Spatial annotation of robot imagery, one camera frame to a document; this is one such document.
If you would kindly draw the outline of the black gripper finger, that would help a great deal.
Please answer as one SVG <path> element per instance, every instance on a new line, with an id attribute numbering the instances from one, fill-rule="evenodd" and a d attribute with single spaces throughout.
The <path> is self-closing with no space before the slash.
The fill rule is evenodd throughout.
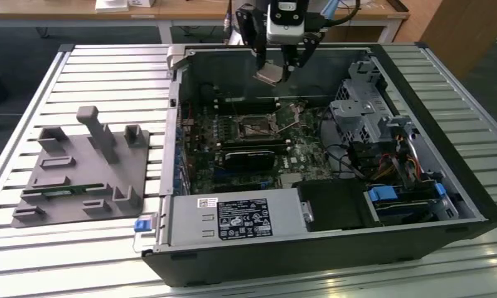
<path id="1" fill-rule="evenodd" d="M 261 75 L 266 64 L 266 13 L 257 6 L 242 4 L 235 19 L 242 43 L 254 53 L 257 75 Z"/>
<path id="2" fill-rule="evenodd" d="M 302 68 L 314 54 L 314 50 L 321 42 L 319 32 L 305 33 L 301 43 L 303 44 L 303 50 L 298 52 L 298 44 L 282 45 L 281 53 L 283 58 L 281 82 L 286 82 L 291 72 L 295 68 Z"/>

